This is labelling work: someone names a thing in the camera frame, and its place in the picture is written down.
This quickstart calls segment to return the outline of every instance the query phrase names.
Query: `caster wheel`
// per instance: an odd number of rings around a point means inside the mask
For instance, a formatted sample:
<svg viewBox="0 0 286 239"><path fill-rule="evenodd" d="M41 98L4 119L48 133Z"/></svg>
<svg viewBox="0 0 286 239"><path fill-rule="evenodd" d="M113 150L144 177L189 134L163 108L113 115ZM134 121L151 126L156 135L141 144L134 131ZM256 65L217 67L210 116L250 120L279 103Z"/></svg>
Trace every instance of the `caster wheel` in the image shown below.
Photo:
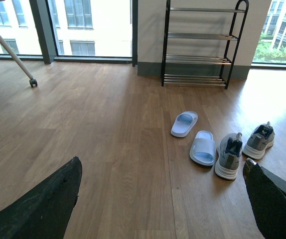
<svg viewBox="0 0 286 239"><path fill-rule="evenodd" d="M36 79L31 79L31 80L29 81L29 83L30 83L30 85L31 85L32 88L33 88L33 85L35 85L36 87L38 86L38 82L37 82Z"/></svg>

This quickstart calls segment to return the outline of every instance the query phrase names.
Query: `shoe rack shelf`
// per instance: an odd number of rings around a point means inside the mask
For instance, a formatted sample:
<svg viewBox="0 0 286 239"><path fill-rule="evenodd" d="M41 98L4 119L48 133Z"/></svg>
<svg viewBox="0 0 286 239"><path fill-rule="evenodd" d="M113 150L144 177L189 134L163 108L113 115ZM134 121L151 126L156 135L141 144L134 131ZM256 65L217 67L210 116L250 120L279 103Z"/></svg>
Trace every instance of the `shoe rack shelf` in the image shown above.
<svg viewBox="0 0 286 239"><path fill-rule="evenodd" d="M246 4L246 9L239 9L240 4L244 2ZM166 14L165 14L165 28L164 28L164 42L163 42L163 56L162 56L162 67L161 67L161 80L162 86L164 85L176 85L176 86L214 86L214 87L224 87L228 88L228 84L232 75L235 58L237 55L237 50L239 42L242 36L246 15L249 8L248 0L238 0L235 9L209 9L209 8L181 8L181 7L171 7L170 0L166 1ZM170 23L170 13L172 11L182 11L182 12L226 12L233 13L233 19L231 22L231 27L229 34L199 34L199 33L175 33L168 32ZM243 15L243 20L239 30L238 36L233 34L234 25L236 21L237 14ZM226 41L224 56L187 56L187 55L168 55L167 48L168 40L171 38L180 39L203 39L203 40L223 40ZM236 47L234 50L233 58L229 59L227 54L229 52L229 46L231 41L236 41ZM192 75L172 75L166 73L166 64L198 64L198 65L221 65L220 73L218 76L192 76ZM230 70L228 77L223 78L224 66L229 65Z"/></svg>

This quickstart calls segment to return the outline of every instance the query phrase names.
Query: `green foliage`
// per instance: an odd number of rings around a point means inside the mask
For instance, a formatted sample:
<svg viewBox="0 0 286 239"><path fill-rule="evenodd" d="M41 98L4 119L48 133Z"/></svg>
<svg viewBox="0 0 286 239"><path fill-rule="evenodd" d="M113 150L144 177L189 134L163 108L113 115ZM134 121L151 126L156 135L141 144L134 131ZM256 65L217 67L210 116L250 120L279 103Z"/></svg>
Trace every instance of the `green foliage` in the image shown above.
<svg viewBox="0 0 286 239"><path fill-rule="evenodd" d="M256 48L254 62L284 62L286 61L286 48L271 49L271 42L266 41L269 35L262 33Z"/></svg>

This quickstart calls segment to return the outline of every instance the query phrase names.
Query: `gray baseboard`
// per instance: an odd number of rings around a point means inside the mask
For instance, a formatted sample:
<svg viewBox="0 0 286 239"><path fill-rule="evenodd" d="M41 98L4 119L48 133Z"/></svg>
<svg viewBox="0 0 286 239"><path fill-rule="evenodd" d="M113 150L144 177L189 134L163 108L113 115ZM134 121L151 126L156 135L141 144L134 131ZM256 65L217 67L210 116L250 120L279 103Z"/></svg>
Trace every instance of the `gray baseboard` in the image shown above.
<svg viewBox="0 0 286 239"><path fill-rule="evenodd" d="M251 66L234 66L231 79L245 80ZM215 65L167 64L166 73L182 75L216 76L221 67ZM224 77L228 76L230 66L225 66ZM138 62L139 76L160 76L161 63Z"/></svg>

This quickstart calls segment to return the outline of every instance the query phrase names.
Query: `gray sneaker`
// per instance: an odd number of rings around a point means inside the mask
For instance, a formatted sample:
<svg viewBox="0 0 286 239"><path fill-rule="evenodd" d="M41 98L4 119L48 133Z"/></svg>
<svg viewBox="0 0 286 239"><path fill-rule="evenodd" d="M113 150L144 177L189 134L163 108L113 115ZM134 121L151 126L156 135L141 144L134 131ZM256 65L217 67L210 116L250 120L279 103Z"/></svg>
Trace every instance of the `gray sneaker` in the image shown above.
<svg viewBox="0 0 286 239"><path fill-rule="evenodd" d="M243 153L254 159L261 159L265 150L273 146L275 140L275 132L271 123L258 126L251 137L248 139Z"/></svg>
<svg viewBox="0 0 286 239"><path fill-rule="evenodd" d="M217 147L218 160L215 164L215 173L218 176L230 180L236 178L242 146L241 133L230 133L221 140Z"/></svg>

